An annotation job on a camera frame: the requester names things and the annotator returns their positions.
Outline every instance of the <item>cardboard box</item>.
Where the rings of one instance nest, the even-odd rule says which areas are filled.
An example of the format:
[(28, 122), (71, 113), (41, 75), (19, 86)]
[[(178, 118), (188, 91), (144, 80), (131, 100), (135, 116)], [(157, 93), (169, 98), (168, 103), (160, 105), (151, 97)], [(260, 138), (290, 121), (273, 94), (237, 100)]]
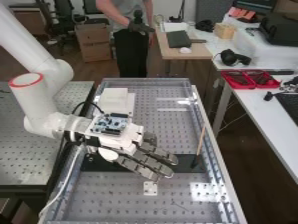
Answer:
[(81, 45), (81, 54), (85, 62), (112, 59), (109, 43), (85, 43)]
[(236, 27), (224, 24), (224, 23), (217, 23), (216, 28), (214, 28), (214, 34), (221, 38), (221, 39), (233, 39), (236, 32)]
[(76, 35), (85, 62), (111, 60), (109, 32), (105, 24), (77, 25)]

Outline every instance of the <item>circuit board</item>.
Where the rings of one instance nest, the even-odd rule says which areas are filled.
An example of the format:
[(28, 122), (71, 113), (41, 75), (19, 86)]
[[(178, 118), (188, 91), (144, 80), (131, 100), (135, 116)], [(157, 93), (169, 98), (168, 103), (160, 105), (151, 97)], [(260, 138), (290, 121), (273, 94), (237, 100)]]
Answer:
[(107, 114), (99, 118), (91, 131), (109, 135), (120, 135), (128, 126), (127, 114)]

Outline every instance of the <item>robotic hand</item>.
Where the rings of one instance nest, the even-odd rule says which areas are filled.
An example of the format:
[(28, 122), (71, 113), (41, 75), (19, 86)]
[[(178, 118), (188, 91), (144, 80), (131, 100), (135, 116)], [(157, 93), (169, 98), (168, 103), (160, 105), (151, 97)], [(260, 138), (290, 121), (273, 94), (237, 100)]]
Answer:
[(135, 11), (135, 20), (131, 21), (128, 29), (131, 32), (145, 32), (145, 33), (154, 33), (156, 30), (147, 26), (143, 21), (143, 11)]
[(68, 141), (85, 138), (87, 146), (99, 150), (107, 161), (149, 180), (157, 182), (161, 177), (173, 177), (173, 170), (164, 163), (177, 165), (176, 155), (157, 147), (156, 135), (144, 132), (144, 127), (133, 124), (127, 114), (101, 114), (93, 120), (72, 116), (65, 130)]

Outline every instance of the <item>hand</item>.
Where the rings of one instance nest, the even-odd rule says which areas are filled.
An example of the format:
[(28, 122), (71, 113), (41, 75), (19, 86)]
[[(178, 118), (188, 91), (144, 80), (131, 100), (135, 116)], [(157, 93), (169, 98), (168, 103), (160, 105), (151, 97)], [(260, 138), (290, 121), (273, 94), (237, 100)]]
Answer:
[(128, 25), (128, 29), (129, 29), (131, 32), (147, 32), (147, 33), (154, 33), (156, 32), (156, 30), (152, 27), (147, 26), (144, 23), (136, 24), (133, 22), (133, 20), (131, 21), (131, 23)]

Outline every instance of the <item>paper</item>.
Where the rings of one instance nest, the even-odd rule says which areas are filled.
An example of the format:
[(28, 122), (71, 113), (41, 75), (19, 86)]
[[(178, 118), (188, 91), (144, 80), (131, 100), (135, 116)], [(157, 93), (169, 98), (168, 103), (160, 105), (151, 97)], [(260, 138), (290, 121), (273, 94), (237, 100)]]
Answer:
[(164, 23), (161, 26), (161, 32), (174, 32), (188, 30), (188, 23)]

